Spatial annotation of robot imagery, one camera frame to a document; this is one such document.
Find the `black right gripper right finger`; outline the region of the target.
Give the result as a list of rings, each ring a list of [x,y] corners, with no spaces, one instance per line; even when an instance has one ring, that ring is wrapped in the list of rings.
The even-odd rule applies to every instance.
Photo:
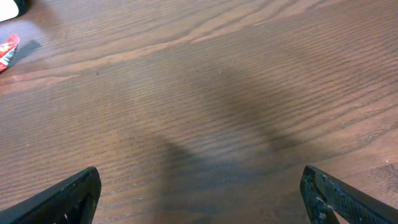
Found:
[[[314,167],[306,166],[300,192],[311,223],[397,224],[397,209]]]

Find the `red snack stick packet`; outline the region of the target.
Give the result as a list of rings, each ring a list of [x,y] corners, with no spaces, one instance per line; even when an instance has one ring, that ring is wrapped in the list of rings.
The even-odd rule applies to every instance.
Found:
[[[5,43],[1,44],[0,72],[5,71],[19,46],[21,39],[17,34],[12,34]]]

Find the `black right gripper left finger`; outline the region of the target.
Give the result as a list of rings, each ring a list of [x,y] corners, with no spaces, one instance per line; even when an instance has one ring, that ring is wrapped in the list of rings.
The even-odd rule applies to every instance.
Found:
[[[91,224],[101,193],[95,167],[88,167],[1,212],[1,223]]]

